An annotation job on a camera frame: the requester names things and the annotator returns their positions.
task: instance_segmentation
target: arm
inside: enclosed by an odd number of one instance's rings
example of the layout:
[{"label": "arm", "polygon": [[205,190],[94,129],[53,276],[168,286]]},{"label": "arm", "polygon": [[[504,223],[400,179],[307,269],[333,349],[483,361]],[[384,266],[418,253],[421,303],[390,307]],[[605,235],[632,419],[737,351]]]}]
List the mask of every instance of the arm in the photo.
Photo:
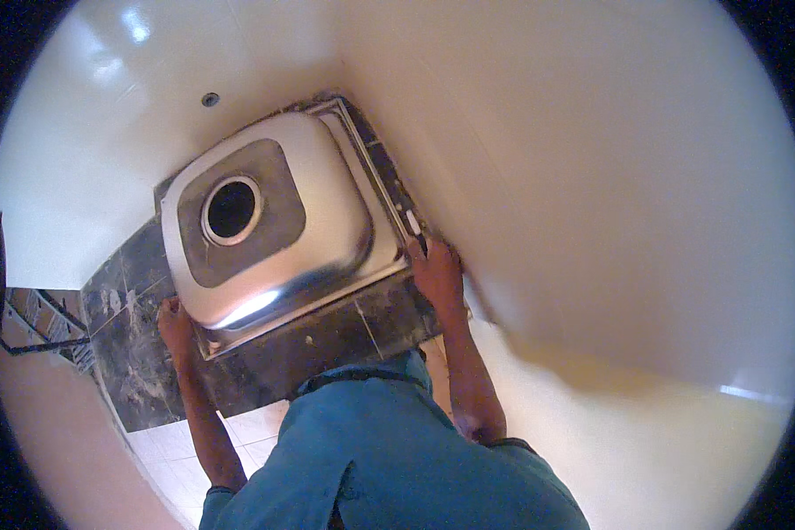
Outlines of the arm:
[{"label": "arm", "polygon": [[486,443],[506,437],[506,416],[492,378],[477,351],[463,305],[462,270],[445,243],[427,239],[428,252],[409,244],[415,285],[442,324],[450,371],[450,396],[457,428],[469,440]]},{"label": "arm", "polygon": [[172,298],[162,302],[159,334],[171,352],[197,459],[213,486],[225,486],[238,492],[247,482],[247,477],[197,373],[195,352],[191,346],[192,333],[191,318],[180,305],[180,300]]}]

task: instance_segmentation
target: dark countertop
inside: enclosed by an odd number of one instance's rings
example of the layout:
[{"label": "dark countertop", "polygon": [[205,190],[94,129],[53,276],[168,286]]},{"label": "dark countertop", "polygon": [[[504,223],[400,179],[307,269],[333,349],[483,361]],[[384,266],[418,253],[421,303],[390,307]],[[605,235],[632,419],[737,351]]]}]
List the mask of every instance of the dark countertop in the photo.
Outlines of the dark countertop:
[{"label": "dark countertop", "polygon": [[[403,212],[413,208],[370,126],[352,107],[350,112],[392,199]],[[159,215],[128,239],[81,291],[96,366],[128,432],[186,417],[170,353],[156,326],[160,303],[174,294]],[[415,289],[411,274],[403,271],[216,360],[195,355],[215,405],[228,417],[282,399],[321,371],[376,362],[439,333],[432,307]]]}]

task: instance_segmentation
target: forearm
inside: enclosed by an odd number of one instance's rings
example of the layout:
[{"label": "forearm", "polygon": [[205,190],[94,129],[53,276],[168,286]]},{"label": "forearm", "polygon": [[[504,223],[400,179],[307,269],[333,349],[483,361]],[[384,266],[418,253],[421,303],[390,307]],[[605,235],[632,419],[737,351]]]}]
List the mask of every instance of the forearm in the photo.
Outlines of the forearm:
[{"label": "forearm", "polygon": [[242,461],[215,413],[215,407],[194,366],[179,367],[177,382],[180,384],[191,439],[203,471],[213,486],[225,486],[237,492],[247,482]]},{"label": "forearm", "polygon": [[506,416],[492,378],[471,337],[464,311],[439,314],[450,372],[450,398],[457,427],[478,443],[506,437]]}]

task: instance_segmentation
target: tiled floor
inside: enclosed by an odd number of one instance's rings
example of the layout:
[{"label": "tiled floor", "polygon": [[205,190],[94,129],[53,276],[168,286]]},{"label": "tiled floor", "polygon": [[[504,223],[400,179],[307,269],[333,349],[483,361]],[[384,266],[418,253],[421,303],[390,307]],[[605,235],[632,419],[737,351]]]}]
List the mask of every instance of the tiled floor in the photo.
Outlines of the tiled floor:
[{"label": "tiled floor", "polygon": [[[421,348],[427,355],[435,401],[451,416],[442,338],[427,341]],[[277,433],[288,405],[284,400],[238,416],[222,418],[248,477],[268,460],[277,443]],[[183,519],[197,527],[210,483],[197,460],[188,423],[182,420],[130,432],[127,439],[150,478],[156,482],[158,491],[168,498]]]}]

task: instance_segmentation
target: metal ladder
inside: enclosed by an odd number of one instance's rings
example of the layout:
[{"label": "metal ladder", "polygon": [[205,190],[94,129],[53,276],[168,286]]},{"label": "metal ladder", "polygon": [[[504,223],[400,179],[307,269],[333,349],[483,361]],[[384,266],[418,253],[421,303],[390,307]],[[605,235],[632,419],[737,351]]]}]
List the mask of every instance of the metal ladder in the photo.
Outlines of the metal ladder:
[{"label": "metal ladder", "polygon": [[8,288],[5,314],[26,330],[30,344],[13,347],[0,337],[0,345],[10,355],[56,349],[79,373],[94,366],[95,357],[85,324],[44,289]]}]

